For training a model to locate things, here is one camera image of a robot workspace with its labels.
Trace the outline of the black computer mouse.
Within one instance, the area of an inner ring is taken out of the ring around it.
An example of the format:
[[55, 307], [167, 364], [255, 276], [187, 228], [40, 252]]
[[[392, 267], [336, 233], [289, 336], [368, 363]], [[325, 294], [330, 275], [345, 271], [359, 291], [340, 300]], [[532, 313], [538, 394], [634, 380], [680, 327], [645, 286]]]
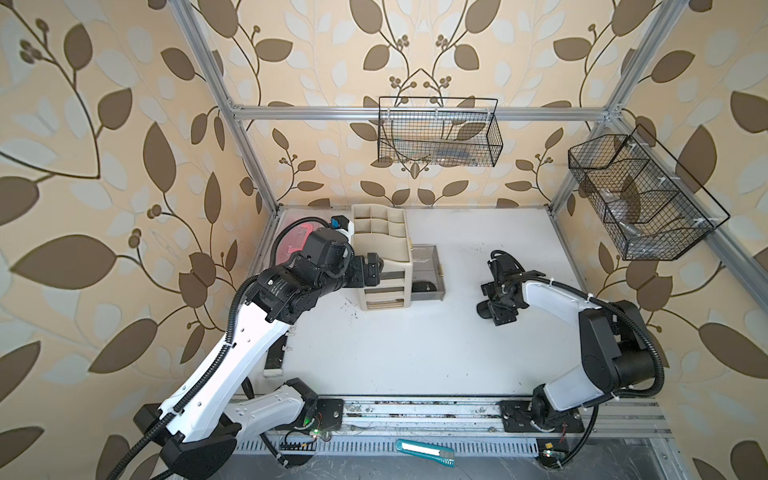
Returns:
[[427, 280], [414, 281], [412, 284], [413, 293], [436, 292], [437, 290], [437, 286], [433, 282]]
[[478, 303], [476, 306], [476, 311], [478, 315], [483, 319], [491, 319], [493, 321], [496, 320], [496, 313], [492, 303], [489, 300]]

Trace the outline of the beige drawer organizer cabinet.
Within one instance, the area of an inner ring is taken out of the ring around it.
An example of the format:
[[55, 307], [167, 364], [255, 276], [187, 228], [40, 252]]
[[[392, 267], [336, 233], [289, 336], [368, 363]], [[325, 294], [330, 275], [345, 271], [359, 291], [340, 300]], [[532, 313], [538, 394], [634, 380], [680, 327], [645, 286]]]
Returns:
[[358, 290], [360, 307], [366, 311], [408, 308], [414, 261], [405, 210], [357, 204], [351, 212], [355, 253], [364, 257], [375, 253], [383, 262], [379, 283]]

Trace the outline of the grey drawer of organizer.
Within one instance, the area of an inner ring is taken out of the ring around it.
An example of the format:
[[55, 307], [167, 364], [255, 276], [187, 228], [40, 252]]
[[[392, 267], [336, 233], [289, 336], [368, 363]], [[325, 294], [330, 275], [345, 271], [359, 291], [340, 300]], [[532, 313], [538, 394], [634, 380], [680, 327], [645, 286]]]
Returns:
[[445, 285], [442, 266], [435, 245], [413, 245], [413, 273], [414, 281], [427, 280], [433, 282], [438, 290], [436, 292], [413, 293], [411, 288], [411, 301], [442, 301], [445, 297]]

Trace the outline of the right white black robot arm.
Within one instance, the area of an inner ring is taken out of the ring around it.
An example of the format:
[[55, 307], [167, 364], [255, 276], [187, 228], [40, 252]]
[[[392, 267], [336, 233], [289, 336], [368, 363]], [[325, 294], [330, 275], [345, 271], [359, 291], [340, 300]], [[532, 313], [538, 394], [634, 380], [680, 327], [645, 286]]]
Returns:
[[503, 250], [491, 252], [488, 267], [492, 280], [481, 286], [485, 300], [476, 307], [482, 318], [502, 326], [536, 307], [578, 333], [579, 364], [534, 389], [529, 411], [536, 428], [550, 430], [580, 407], [661, 392], [662, 354], [634, 303], [607, 302], [538, 270], [526, 270]]

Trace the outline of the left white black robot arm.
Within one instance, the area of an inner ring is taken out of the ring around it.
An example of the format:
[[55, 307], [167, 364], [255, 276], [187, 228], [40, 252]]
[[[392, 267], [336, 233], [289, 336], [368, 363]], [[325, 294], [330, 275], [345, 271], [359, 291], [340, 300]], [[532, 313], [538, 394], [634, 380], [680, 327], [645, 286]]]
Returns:
[[159, 405], [143, 406], [135, 415], [143, 436], [109, 478], [120, 478], [129, 463], [155, 443], [167, 467], [160, 478], [208, 479], [227, 463], [240, 441], [265, 437], [278, 426], [305, 429], [318, 423], [318, 396], [298, 378], [270, 394], [239, 405], [231, 402], [269, 349], [321, 297], [342, 288], [376, 286], [381, 280], [382, 259], [354, 252], [351, 220], [338, 215], [314, 221], [319, 229], [288, 261], [273, 263], [237, 289], [215, 351], [173, 395]]

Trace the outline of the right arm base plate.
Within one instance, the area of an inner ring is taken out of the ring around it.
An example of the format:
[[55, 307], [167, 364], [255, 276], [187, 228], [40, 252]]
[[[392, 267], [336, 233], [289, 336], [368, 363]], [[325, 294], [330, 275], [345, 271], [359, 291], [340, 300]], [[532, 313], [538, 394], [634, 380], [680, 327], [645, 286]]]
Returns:
[[577, 409], [558, 411], [546, 402], [534, 400], [502, 400], [498, 403], [503, 430], [506, 433], [583, 433]]

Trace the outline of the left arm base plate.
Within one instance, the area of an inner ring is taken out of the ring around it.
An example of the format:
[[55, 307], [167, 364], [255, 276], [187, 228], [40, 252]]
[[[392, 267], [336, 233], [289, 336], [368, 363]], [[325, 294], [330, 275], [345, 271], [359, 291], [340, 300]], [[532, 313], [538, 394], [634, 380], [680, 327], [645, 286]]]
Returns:
[[278, 426], [277, 430], [337, 431], [342, 425], [344, 405], [344, 400], [336, 397], [310, 400], [292, 423]]

